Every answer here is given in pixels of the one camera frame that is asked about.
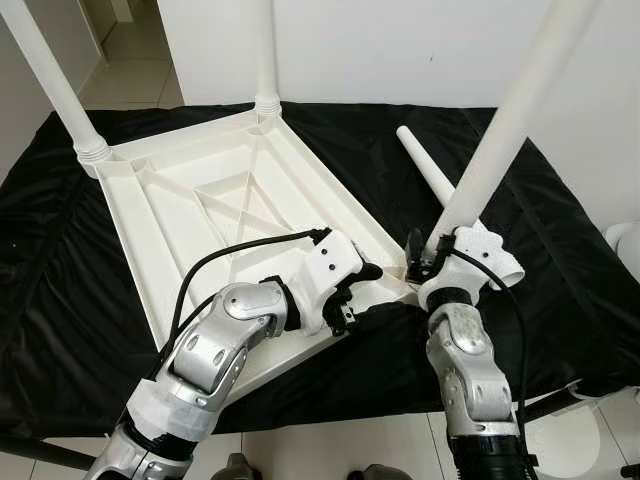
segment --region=black cloth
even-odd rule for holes
[[[249,105],[90,112],[117,144]],[[395,137],[406,124],[455,183],[491,109],[283,104],[283,116],[404,245],[442,208]],[[530,331],[528,393],[584,378],[640,384],[640,285],[543,155],[527,142],[483,222],[526,269],[514,289]],[[155,355],[100,185],[52,114],[0,189],[0,430],[30,437],[111,430]],[[509,301],[479,308],[517,394],[521,339]],[[230,405],[218,432],[440,409],[424,315],[407,306]]]

